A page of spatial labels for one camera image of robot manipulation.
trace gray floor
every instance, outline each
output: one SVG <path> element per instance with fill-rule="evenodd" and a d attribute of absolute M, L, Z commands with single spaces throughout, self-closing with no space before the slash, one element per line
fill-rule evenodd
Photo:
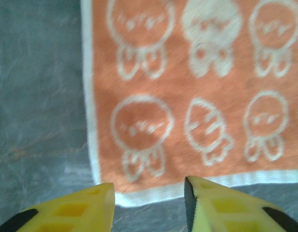
<path fill-rule="evenodd" d="M 0 224 L 92 186 L 79 0 L 0 0 Z M 298 220 L 298 184 L 238 188 Z M 183 199 L 117 208 L 114 232 L 183 232 Z"/>

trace towel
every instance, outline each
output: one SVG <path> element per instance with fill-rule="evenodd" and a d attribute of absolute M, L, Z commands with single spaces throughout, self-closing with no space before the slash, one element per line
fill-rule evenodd
<path fill-rule="evenodd" d="M 298 0 L 82 0 L 96 183 L 118 205 L 298 182 Z"/>

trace white printed figure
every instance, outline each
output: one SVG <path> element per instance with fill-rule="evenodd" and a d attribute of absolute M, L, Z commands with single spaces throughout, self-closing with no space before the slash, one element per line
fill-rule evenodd
<path fill-rule="evenodd" d="M 225 131 L 222 113 L 202 98 L 195 98 L 190 103 L 184 129 L 189 143 L 202 153 L 207 166 L 223 161 L 234 146 L 233 138 Z"/>
<path fill-rule="evenodd" d="M 163 175 L 162 143 L 173 126 L 170 109 L 153 96 L 133 95 L 116 106 L 111 115 L 111 132 L 116 144 L 124 150 L 122 166 L 129 181 L 137 180 L 145 168 L 154 177 Z"/>
<path fill-rule="evenodd" d="M 175 26 L 175 8 L 168 0 L 108 0 L 107 26 L 117 43 L 118 72 L 130 80 L 140 69 L 151 79 L 166 67 L 164 42 Z"/>
<path fill-rule="evenodd" d="M 294 0 L 260 0 L 250 16 L 255 70 L 283 77 L 292 65 L 291 46 L 298 38 L 298 4 Z"/>
<path fill-rule="evenodd" d="M 243 22 L 238 6 L 231 0 L 188 0 L 181 21 L 191 42 L 193 74 L 200 78 L 213 64 L 220 77 L 227 75 L 233 67 L 232 43 Z"/>
<path fill-rule="evenodd" d="M 288 124 L 287 101 L 273 90 L 259 92 L 249 103 L 243 126 L 248 141 L 245 157 L 249 162 L 258 159 L 261 152 L 274 161 L 283 155 L 281 133 Z"/>

